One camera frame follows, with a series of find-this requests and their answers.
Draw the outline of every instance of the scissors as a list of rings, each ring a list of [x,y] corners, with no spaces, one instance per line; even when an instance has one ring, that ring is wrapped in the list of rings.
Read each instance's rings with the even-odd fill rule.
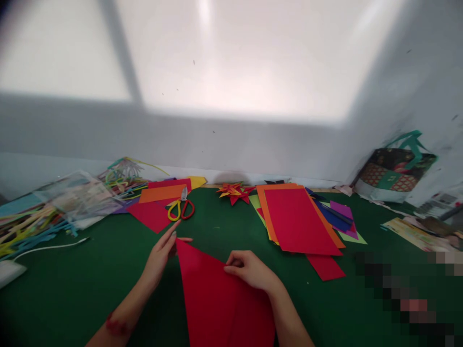
[[[183,190],[182,190],[182,197],[180,198],[180,200],[178,200],[174,205],[172,205],[172,206],[170,207],[169,211],[167,212],[167,217],[169,217],[169,219],[170,219],[172,222],[175,222],[175,221],[179,220],[180,218],[182,218],[182,219],[188,219],[188,218],[190,218],[190,217],[193,215],[193,213],[194,213],[194,205],[193,205],[193,203],[191,202],[191,200],[188,200],[188,199],[187,199],[187,195],[188,195],[188,189],[185,187],[185,188],[183,188]],[[183,206],[182,213],[180,213],[180,204],[182,203],[182,201],[185,202],[185,206]],[[186,211],[186,209],[187,209],[187,205],[188,205],[188,204],[191,205],[191,207],[193,208],[193,211],[192,211],[189,215],[185,216],[185,211]],[[178,206],[178,216],[177,216],[177,217],[172,217],[172,216],[170,215],[170,213],[171,213],[172,210],[175,208],[175,206]]]

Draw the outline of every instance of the green bag handle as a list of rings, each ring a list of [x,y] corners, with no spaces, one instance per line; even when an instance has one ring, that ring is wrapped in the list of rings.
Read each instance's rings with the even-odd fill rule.
[[[419,147],[421,147],[422,149],[424,149],[426,152],[429,152],[422,144],[421,142],[418,140],[418,137],[420,137],[422,135],[421,131],[419,130],[414,130],[412,132],[409,132],[409,133],[406,133],[406,134],[403,134],[401,136],[399,136],[397,139],[395,139],[394,141],[392,141],[391,143],[388,143],[386,146],[384,146],[385,148],[388,148],[390,145],[400,141],[400,140],[403,140],[405,139],[404,142],[402,142],[402,144],[400,145],[400,149],[404,149],[405,147],[410,147],[411,149],[411,152],[415,155],[415,158],[409,162],[406,166],[405,166],[405,169],[411,169],[412,167],[414,167],[417,163],[420,162],[420,160],[423,158],[423,155],[422,153],[420,152],[420,149]]]

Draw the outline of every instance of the scissors blade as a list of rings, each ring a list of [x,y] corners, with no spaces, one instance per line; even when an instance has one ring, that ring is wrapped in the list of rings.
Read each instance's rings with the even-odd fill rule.
[[[187,195],[188,195],[188,189],[185,187],[185,188],[183,188],[183,190],[182,190],[182,198],[181,198],[181,200],[182,200],[182,201],[186,201]]]

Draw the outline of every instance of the red scissors handle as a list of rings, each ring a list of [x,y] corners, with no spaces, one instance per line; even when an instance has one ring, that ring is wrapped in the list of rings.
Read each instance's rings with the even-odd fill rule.
[[[187,205],[188,204],[191,205],[191,207],[193,208],[193,211],[189,215],[185,216],[185,211],[187,210]],[[183,209],[182,209],[182,219],[190,218],[193,215],[193,213],[194,213],[194,205],[190,200],[186,199],[185,200],[185,205],[183,206]]]

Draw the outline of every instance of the hand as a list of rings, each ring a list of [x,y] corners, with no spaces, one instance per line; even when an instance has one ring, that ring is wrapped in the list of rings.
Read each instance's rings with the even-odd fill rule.
[[[154,245],[150,256],[145,265],[145,269],[140,277],[140,282],[148,286],[151,291],[154,291],[161,280],[164,272],[167,260],[177,254],[177,247],[175,240],[177,238],[177,232],[175,228],[180,223],[180,220],[172,225],[169,230],[159,239]],[[178,238],[185,242],[191,242],[193,239],[190,238]]]
[[[251,287],[267,293],[283,285],[278,276],[251,251],[232,251],[226,265],[226,273],[238,276]]]

